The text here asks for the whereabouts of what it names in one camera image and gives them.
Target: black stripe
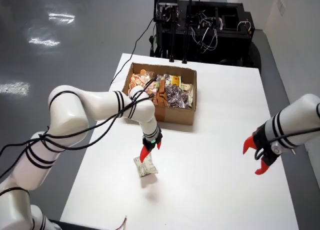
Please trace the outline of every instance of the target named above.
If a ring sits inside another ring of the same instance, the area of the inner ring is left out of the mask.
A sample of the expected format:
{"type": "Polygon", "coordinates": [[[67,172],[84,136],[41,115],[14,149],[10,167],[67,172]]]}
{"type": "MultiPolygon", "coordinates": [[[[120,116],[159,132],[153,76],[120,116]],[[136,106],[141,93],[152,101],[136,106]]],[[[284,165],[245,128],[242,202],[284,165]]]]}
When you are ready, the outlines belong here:
{"type": "Polygon", "coordinates": [[[320,105],[320,103],[318,103],[317,106],[316,106],[316,114],[320,118],[319,105],[320,105]]]}
{"type": "Polygon", "coordinates": [[[27,151],[28,151],[28,150],[30,151],[31,155],[32,155],[36,160],[38,160],[38,161],[41,162],[41,163],[44,163],[44,164],[54,164],[54,162],[56,161],[56,160],[54,160],[54,161],[46,161],[46,160],[43,160],[42,158],[38,157],[38,156],[35,154],[35,152],[32,151],[32,148],[30,147],[29,144],[28,144],[28,147],[27,147],[27,151]]]}
{"type": "Polygon", "coordinates": [[[134,116],[134,113],[135,113],[136,107],[137,107],[137,105],[136,105],[136,104],[134,104],[134,105],[132,106],[132,114],[131,114],[131,116],[129,117],[129,119],[131,119],[131,118],[134,116]]]}
{"type": "MultiPolygon", "coordinates": [[[[283,136],[284,135],[284,131],[282,131],[281,124],[280,124],[280,113],[281,113],[281,111],[278,113],[278,118],[277,118],[276,122],[277,122],[277,125],[278,125],[279,132],[280,132],[281,136],[283,136]]],[[[283,138],[283,139],[286,142],[286,144],[288,144],[290,147],[298,147],[298,146],[294,145],[293,143],[291,143],[286,137],[283,138]]]]}
{"type": "Polygon", "coordinates": [[[120,106],[120,98],[118,96],[118,93],[117,91],[114,91],[115,92],[115,95],[116,95],[116,98],[118,99],[118,112],[121,110],[121,106],[120,106]]]}
{"type": "Polygon", "coordinates": [[[145,134],[145,133],[143,133],[143,134],[148,138],[152,138],[152,137],[154,137],[156,135],[157,130],[158,130],[158,126],[156,126],[156,128],[155,128],[155,130],[154,130],[154,132],[152,134],[149,134],[149,135],[145,134]]]}
{"type": "Polygon", "coordinates": [[[10,187],[10,188],[4,190],[3,192],[0,192],[0,196],[2,196],[3,194],[5,194],[5,193],[7,193],[7,192],[14,191],[14,190],[22,190],[22,191],[25,191],[25,192],[28,193],[28,195],[30,196],[30,194],[29,194],[29,192],[28,192],[27,190],[25,190],[25,189],[23,189],[23,188],[21,188],[21,187],[18,187],[18,186],[16,186],[16,187],[10,187]]]}
{"type": "Polygon", "coordinates": [[[64,94],[64,93],[71,93],[71,94],[74,94],[74,95],[78,96],[78,95],[77,95],[75,92],[73,92],[73,91],[61,91],[61,92],[57,93],[57,94],[51,99],[50,104],[49,104],[49,109],[50,109],[50,107],[51,107],[52,102],[55,100],[55,98],[57,98],[59,95],[62,95],[62,94],[64,94]]]}
{"type": "Polygon", "coordinates": [[[41,166],[41,165],[39,165],[38,163],[36,163],[36,162],[30,157],[28,151],[25,151],[25,154],[26,154],[28,160],[29,160],[34,166],[36,166],[36,167],[38,167],[38,168],[41,168],[41,169],[49,169],[49,168],[52,167],[52,165],[51,165],[51,166],[41,166]]]}
{"type": "MultiPolygon", "coordinates": [[[[278,114],[276,114],[273,119],[272,119],[272,129],[273,129],[273,133],[275,135],[275,137],[278,137],[278,133],[276,131],[276,117],[278,116],[278,114]]],[[[278,142],[280,143],[281,146],[283,146],[284,148],[288,148],[282,141],[281,139],[278,140],[278,142]]]]}
{"type": "Polygon", "coordinates": [[[121,107],[121,109],[123,109],[123,108],[125,107],[124,96],[122,95],[122,93],[121,93],[120,91],[117,91],[117,92],[120,94],[121,102],[122,102],[122,107],[121,107]]]}
{"type": "Polygon", "coordinates": [[[42,223],[41,223],[40,230],[44,230],[44,222],[45,222],[45,215],[44,213],[42,213],[42,223]]]}

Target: white table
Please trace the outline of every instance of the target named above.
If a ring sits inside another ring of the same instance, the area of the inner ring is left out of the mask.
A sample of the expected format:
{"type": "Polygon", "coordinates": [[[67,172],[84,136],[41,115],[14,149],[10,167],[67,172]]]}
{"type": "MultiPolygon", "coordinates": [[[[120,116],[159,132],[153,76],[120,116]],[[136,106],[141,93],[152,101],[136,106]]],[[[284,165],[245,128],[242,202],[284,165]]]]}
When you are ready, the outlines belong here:
{"type": "MultiPolygon", "coordinates": [[[[161,149],[152,151],[159,174],[140,179],[133,158],[142,131],[117,120],[86,151],[60,220],[115,229],[127,215],[127,229],[298,229],[281,159],[257,176],[254,150],[242,154],[244,140],[270,118],[258,69],[137,55],[132,62],[197,70],[193,127],[160,123],[161,149]]],[[[129,67],[111,91],[122,89],[129,67]]]]}

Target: small package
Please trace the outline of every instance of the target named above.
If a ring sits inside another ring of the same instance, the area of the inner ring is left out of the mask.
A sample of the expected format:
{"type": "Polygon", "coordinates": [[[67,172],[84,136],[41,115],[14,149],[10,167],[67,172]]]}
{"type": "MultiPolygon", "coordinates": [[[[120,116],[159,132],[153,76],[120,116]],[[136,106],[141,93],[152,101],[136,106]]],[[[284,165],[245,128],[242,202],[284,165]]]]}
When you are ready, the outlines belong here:
{"type": "Polygon", "coordinates": [[[176,85],[181,88],[181,76],[172,76],[169,74],[164,74],[165,87],[176,85]]]}
{"type": "Polygon", "coordinates": [[[187,93],[188,102],[187,105],[192,108],[192,101],[194,98],[194,86],[192,84],[181,83],[181,90],[187,93]]]}
{"type": "Polygon", "coordinates": [[[138,169],[140,177],[144,177],[149,174],[158,173],[158,170],[156,169],[156,167],[152,163],[151,153],[148,156],[146,156],[143,163],[140,161],[139,156],[134,159],[134,162],[135,162],[135,165],[138,169]]]}
{"type": "Polygon", "coordinates": [[[171,107],[188,108],[188,94],[182,91],[177,85],[170,85],[166,88],[168,104],[171,107]]]}
{"type": "MultiPolygon", "coordinates": [[[[133,89],[135,86],[144,87],[146,83],[153,78],[153,76],[154,76],[153,72],[149,72],[144,69],[140,71],[140,74],[133,74],[131,76],[131,81],[129,84],[128,95],[131,89],[133,89]]],[[[157,94],[156,83],[152,82],[145,91],[147,92],[148,95],[151,95],[151,94],[156,95],[157,94]]]]}

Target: gray floor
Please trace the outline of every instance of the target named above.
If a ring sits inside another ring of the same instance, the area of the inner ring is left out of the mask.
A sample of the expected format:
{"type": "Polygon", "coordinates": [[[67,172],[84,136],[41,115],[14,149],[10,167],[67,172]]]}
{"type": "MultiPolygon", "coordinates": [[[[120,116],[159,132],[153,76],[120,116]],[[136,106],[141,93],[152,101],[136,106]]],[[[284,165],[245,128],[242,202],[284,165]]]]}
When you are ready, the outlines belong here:
{"type": "MultiPolygon", "coordinates": [[[[25,141],[46,130],[47,99],[55,86],[108,90],[122,52],[131,52],[152,9],[153,0],[0,0],[0,144],[25,141]]],[[[141,39],[136,54],[149,54],[151,31],[141,39]]],[[[261,78],[274,114],[289,101],[266,36],[256,31],[253,41],[261,53],[261,78]]],[[[0,172],[21,150],[12,148],[3,155],[0,172]]],[[[31,192],[32,203],[49,218],[60,218],[84,153],[63,153],[43,185],[31,192]]],[[[319,229],[320,192],[305,149],[282,160],[300,229],[319,229]]]]}

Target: cardboard box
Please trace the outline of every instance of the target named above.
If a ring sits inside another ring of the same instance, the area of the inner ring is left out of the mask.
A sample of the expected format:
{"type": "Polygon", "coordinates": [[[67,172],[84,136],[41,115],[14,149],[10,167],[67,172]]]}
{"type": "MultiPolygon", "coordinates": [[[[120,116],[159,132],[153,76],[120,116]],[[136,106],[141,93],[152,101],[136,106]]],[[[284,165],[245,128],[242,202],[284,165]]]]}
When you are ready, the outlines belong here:
{"type": "Polygon", "coordinates": [[[155,73],[155,75],[170,74],[173,76],[181,76],[181,82],[193,84],[192,109],[155,106],[155,118],[157,121],[192,125],[197,106],[197,72],[188,68],[174,66],[132,63],[122,90],[122,92],[124,92],[126,95],[128,95],[131,76],[133,74],[139,74],[140,70],[142,69],[145,69],[146,71],[152,71],[155,73]]]}

